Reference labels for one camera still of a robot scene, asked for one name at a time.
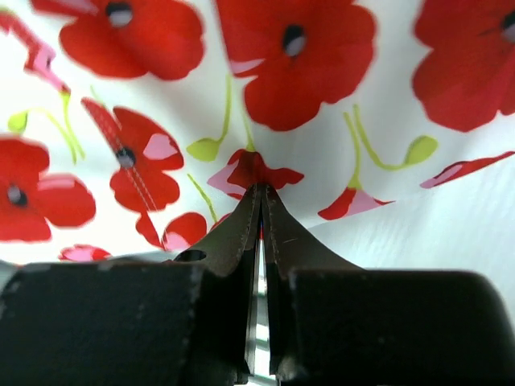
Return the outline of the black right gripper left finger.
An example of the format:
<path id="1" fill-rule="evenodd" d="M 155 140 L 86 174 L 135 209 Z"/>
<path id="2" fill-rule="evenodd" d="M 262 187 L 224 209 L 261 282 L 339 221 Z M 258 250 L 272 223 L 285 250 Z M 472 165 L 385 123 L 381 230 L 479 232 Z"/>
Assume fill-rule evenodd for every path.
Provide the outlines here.
<path id="1" fill-rule="evenodd" d="M 1 266 L 4 385 L 234 385 L 253 373 L 258 189 L 173 255 Z"/>

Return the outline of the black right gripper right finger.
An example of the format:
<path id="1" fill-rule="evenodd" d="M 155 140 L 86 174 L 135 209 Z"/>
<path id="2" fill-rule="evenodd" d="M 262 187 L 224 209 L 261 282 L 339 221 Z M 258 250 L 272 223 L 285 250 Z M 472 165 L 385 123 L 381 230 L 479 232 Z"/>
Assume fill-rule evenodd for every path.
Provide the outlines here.
<path id="1" fill-rule="evenodd" d="M 478 273 L 363 269 L 261 188 L 270 372 L 281 385 L 511 385 L 514 333 Z"/>

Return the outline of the red flower print cloth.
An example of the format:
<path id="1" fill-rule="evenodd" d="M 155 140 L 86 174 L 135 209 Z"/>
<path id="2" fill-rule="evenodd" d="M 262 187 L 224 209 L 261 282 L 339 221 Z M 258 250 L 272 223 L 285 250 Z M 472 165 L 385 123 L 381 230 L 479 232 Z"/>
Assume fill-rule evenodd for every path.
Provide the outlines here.
<path id="1" fill-rule="evenodd" d="M 1 258 L 180 252 L 267 183 L 305 226 L 514 154 L 511 1 L 4 1 Z"/>

